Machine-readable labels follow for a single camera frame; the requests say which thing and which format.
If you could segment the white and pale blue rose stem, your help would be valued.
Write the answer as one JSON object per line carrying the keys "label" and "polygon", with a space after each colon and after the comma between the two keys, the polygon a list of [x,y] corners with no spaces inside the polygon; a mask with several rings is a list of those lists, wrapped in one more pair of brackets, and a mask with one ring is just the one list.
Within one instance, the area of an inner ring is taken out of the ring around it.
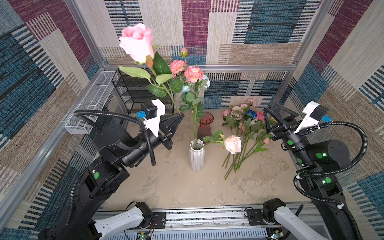
{"label": "white and pale blue rose stem", "polygon": [[200,118],[202,118],[204,114],[204,100],[203,95],[205,90],[210,86],[210,80],[206,75],[203,75],[202,80],[197,80],[195,83],[187,83],[185,82],[182,88],[181,94],[181,106],[179,110],[181,112],[191,111],[193,115],[193,126],[194,126],[194,140],[193,146],[198,146],[198,123],[200,122]]}

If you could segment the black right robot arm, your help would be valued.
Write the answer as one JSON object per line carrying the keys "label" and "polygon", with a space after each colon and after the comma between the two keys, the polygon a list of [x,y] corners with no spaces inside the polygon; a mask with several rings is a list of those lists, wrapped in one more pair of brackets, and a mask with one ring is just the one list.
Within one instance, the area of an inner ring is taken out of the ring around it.
{"label": "black right robot arm", "polygon": [[[310,102],[303,109],[304,118],[297,121],[298,113],[274,104],[264,108],[268,134],[273,141],[282,140],[285,151],[290,151],[302,169],[293,178],[296,190],[309,198],[318,209],[333,240],[361,240],[358,224],[347,207],[343,189],[336,177],[354,167],[365,155],[368,138],[364,130],[349,122],[333,122],[328,108]],[[340,140],[311,144],[307,135],[332,126],[354,129],[360,135],[361,149],[354,159],[347,145]]]}

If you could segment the large blush pink rose stem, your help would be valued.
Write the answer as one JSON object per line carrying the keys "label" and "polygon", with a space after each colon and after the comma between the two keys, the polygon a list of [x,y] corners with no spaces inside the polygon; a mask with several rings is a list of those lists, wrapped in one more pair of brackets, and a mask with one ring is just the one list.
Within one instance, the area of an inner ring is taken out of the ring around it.
{"label": "large blush pink rose stem", "polygon": [[222,130],[218,130],[212,136],[203,137],[204,144],[220,144],[222,149],[226,149],[230,154],[235,155],[242,150],[242,140],[240,136],[224,136]]}

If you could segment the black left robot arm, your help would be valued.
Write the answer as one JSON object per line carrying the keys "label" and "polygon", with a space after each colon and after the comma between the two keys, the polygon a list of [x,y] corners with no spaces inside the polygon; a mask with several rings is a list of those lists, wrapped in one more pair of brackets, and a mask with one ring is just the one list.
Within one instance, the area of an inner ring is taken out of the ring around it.
{"label": "black left robot arm", "polygon": [[[146,129],[138,117],[97,110],[77,110],[74,115],[91,124],[99,132],[93,144],[99,152],[96,158],[77,177],[69,195],[69,205],[52,228],[42,230],[40,240],[100,240],[107,238],[107,229],[98,225],[93,216],[99,207],[119,188],[130,174],[126,167],[137,167],[146,156],[156,165],[154,149],[160,144],[172,148],[172,138],[185,117],[184,114],[163,115],[156,137]],[[104,128],[91,121],[89,116],[118,118],[138,124],[140,133],[132,137],[119,124]]]}

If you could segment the pink peony double stem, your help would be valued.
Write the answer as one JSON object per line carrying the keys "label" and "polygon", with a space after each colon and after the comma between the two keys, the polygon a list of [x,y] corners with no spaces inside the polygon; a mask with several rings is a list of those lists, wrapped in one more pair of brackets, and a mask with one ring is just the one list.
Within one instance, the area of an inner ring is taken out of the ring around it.
{"label": "pink peony double stem", "polygon": [[170,69],[174,76],[174,80],[177,81],[177,84],[181,84],[180,87],[171,87],[173,93],[181,93],[182,88],[187,83],[195,83],[197,80],[202,80],[204,72],[197,65],[190,66],[187,63],[188,50],[186,48],[181,48],[180,51],[183,60],[174,60],[171,63]]}

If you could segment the white ribbed ceramic vase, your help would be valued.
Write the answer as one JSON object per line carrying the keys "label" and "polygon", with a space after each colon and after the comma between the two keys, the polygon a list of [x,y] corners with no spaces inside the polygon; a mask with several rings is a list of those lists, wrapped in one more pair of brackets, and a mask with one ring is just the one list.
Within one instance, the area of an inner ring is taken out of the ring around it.
{"label": "white ribbed ceramic vase", "polygon": [[204,142],[197,139],[190,144],[190,167],[195,172],[200,172],[205,163]]}

